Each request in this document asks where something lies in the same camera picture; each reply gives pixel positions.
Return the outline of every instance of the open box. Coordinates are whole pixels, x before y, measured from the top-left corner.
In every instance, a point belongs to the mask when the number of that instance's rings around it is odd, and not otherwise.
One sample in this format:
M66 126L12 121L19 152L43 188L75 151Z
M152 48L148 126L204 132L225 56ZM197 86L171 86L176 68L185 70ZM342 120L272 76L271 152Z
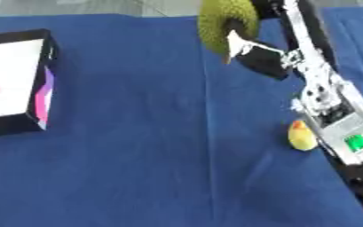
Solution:
M0 136L46 130L58 51L46 29L0 34Z

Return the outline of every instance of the floor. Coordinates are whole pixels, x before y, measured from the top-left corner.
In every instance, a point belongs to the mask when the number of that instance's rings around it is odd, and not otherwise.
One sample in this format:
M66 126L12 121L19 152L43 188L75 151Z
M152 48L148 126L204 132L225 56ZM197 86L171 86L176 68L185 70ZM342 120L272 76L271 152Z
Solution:
M143 17L195 15L201 0L0 0L0 16L121 13ZM363 6L363 0L312 0L319 7Z

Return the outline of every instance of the green led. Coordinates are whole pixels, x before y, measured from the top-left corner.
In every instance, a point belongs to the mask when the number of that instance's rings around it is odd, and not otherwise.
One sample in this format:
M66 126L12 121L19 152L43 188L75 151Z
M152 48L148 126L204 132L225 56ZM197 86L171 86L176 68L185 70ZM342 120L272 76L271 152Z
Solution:
M353 152L358 152L363 149L363 136L354 135L344 139L345 143L350 147Z

